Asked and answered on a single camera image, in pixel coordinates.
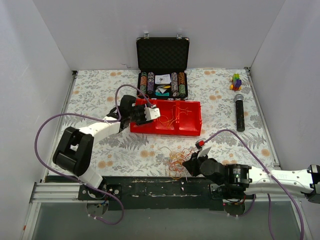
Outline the floral patterned table mat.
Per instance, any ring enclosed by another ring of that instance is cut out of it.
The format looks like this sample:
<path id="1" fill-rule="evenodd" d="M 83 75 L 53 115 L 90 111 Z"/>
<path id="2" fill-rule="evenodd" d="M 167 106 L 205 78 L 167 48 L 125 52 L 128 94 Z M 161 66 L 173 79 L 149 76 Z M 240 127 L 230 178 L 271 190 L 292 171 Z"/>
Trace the floral patterned table mat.
<path id="1" fill-rule="evenodd" d="M 230 90 L 231 77 L 239 74 L 241 90 Z M 188 69 L 188 99 L 201 105 L 200 138 L 209 139 L 209 156 L 222 164 L 265 165 L 277 169 L 270 137 L 256 103 L 252 82 L 244 69 Z M 77 73 L 62 128 L 80 128 L 91 120 L 75 117 L 82 114 L 103 118 L 123 95 L 134 95 L 137 70 L 80 70 Z M 237 94 L 244 97 L 245 131 L 237 131 Z M 197 137 L 132 133 L 125 129 L 97 143 L 91 166 L 103 176 L 181 177 L 183 157 L 195 149 Z"/>

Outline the black handheld microphone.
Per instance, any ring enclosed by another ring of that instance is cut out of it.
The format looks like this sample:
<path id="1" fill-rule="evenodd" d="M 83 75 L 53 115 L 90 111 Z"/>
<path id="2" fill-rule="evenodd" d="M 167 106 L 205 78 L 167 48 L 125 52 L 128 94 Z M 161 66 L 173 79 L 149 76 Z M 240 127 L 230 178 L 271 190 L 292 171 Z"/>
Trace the black handheld microphone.
<path id="1" fill-rule="evenodd" d="M 238 132 L 245 131 L 245 116 L 244 116 L 244 96 L 237 94 L 234 97 L 235 112 L 236 112 L 236 128 Z"/>

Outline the colourful toy block figure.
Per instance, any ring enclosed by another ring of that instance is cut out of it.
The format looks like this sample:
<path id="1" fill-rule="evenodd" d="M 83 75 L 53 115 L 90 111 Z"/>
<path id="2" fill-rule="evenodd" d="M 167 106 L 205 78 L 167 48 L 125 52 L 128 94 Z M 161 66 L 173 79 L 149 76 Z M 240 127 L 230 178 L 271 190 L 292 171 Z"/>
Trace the colourful toy block figure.
<path id="1" fill-rule="evenodd" d="M 242 80 L 240 79 L 240 75 L 238 73 L 234 73 L 230 78 L 230 90 L 240 91 L 242 88 Z"/>

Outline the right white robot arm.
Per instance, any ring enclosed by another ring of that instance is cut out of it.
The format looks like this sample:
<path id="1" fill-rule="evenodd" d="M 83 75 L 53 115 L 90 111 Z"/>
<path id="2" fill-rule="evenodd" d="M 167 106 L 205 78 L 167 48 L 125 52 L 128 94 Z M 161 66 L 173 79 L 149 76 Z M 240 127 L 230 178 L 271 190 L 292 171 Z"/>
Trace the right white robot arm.
<path id="1" fill-rule="evenodd" d="M 303 170 L 265 170 L 245 164 L 223 165 L 207 155 L 195 152 L 182 163 L 188 173 L 204 176 L 217 188 L 211 191 L 217 199 L 237 199 L 256 194 L 281 195 L 306 198 L 320 203 L 320 166 L 312 164 Z"/>

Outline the white card deck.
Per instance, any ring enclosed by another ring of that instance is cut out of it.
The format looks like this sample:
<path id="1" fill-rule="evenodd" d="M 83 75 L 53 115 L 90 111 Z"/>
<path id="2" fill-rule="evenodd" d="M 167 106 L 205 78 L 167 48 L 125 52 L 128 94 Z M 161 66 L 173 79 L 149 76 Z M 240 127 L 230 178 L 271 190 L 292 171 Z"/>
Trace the white card deck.
<path id="1" fill-rule="evenodd" d="M 156 75 L 154 77 L 154 83 L 156 85 L 169 85 L 171 83 L 171 75 L 170 74 Z"/>

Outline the aluminium front rail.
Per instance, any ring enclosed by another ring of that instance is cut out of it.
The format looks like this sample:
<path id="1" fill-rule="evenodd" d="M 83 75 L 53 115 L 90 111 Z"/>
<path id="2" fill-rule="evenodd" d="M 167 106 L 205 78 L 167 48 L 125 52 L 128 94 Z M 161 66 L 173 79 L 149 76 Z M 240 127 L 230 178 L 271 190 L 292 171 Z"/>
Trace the aluminium front rail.
<path id="1" fill-rule="evenodd" d="M 257 195 L 232 216 L 207 180 L 109 177 L 120 202 L 90 199 L 84 187 L 52 177 L 35 184 L 24 240 L 310 240 L 300 206 L 285 195 Z"/>

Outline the black poker chip case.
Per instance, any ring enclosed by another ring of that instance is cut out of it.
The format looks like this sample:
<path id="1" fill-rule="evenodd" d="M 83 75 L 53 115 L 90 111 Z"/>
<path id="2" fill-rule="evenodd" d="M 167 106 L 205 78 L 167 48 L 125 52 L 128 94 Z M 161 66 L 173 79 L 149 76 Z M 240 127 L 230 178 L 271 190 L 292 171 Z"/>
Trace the black poker chip case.
<path id="1" fill-rule="evenodd" d="M 149 37 L 146 33 L 136 39 L 138 63 L 137 96 L 162 100 L 188 98 L 187 66 L 190 40 L 176 37 Z M 171 83 L 155 84 L 156 75 L 170 74 Z"/>

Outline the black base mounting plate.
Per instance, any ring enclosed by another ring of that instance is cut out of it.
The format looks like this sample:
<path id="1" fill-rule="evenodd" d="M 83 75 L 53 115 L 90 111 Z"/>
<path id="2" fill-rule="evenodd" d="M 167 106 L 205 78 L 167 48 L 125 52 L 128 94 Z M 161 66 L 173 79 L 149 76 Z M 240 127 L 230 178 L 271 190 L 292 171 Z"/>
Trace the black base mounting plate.
<path id="1" fill-rule="evenodd" d="M 226 211 L 233 215 L 245 212 L 246 202 L 217 199 L 212 190 L 217 185 L 204 177 L 173 179 L 170 177 L 104 177 L 101 188 L 112 195 L 101 194 L 81 185 L 78 200 L 100 201 L 110 211 L 120 210 L 117 199 L 126 210 L 140 209 L 208 209 Z"/>

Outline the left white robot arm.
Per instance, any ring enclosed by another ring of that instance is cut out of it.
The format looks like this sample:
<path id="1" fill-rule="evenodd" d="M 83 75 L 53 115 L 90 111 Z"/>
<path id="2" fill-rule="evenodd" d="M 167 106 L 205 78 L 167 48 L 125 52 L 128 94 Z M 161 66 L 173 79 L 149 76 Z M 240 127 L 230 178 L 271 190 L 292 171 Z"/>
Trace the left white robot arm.
<path id="1" fill-rule="evenodd" d="M 54 152 L 53 163 L 89 185 L 89 194 L 95 200 L 101 200 L 107 191 L 101 184 L 103 177 L 91 167 L 94 145 L 122 132 L 130 123 L 144 125 L 158 117 L 160 109 L 155 105 L 136 104 L 134 96 L 124 95 L 120 105 L 112 108 L 102 122 L 98 121 L 81 128 L 67 127 Z"/>

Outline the red plastic compartment tray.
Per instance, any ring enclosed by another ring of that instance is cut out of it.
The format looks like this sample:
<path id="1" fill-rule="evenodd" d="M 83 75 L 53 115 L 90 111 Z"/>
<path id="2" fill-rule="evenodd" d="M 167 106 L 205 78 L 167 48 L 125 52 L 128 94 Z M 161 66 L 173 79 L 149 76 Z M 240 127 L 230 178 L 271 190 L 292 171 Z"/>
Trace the red plastic compartment tray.
<path id="1" fill-rule="evenodd" d="M 139 134 L 199 136 L 202 129 L 201 103 L 185 100 L 151 99 L 160 109 L 160 117 L 151 123 L 130 123 L 130 131 Z"/>

